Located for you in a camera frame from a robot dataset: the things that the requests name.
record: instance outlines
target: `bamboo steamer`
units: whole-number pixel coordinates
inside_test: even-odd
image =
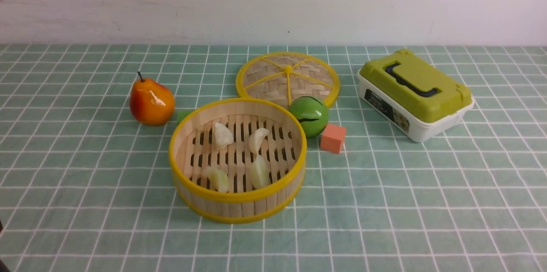
[[[248,61],[236,77],[240,97],[271,101],[284,108],[313,95],[331,107],[340,92],[336,72],[324,61],[296,52],[276,52]]]
[[[221,151],[213,148],[213,125],[220,122],[234,135],[234,143]],[[270,170],[269,186],[254,190],[250,165],[254,160],[248,138],[267,128],[259,154]],[[261,99],[224,99],[187,116],[176,128],[169,147],[176,190],[201,216],[221,223],[248,223],[281,211],[297,195],[305,175],[306,137],[285,108]],[[201,177],[216,165],[227,173],[228,193],[212,189]]]

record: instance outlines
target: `white wall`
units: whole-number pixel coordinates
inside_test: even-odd
[[[0,42],[547,44],[547,0],[0,0]]]

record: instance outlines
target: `orange foam block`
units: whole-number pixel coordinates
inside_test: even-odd
[[[328,124],[325,130],[323,130],[323,134],[321,134],[320,148],[324,151],[338,154],[344,146],[345,138],[346,128]]]

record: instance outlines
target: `green toy ball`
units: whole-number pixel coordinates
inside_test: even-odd
[[[289,112],[297,118],[306,137],[318,136],[329,123],[328,107],[321,99],[314,96],[296,98],[291,102]]]

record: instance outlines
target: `bamboo steamer lid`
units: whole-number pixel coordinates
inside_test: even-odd
[[[313,95],[331,107],[340,92],[336,72],[307,54],[276,52],[248,61],[236,78],[240,97],[264,99],[289,108],[294,99]]]

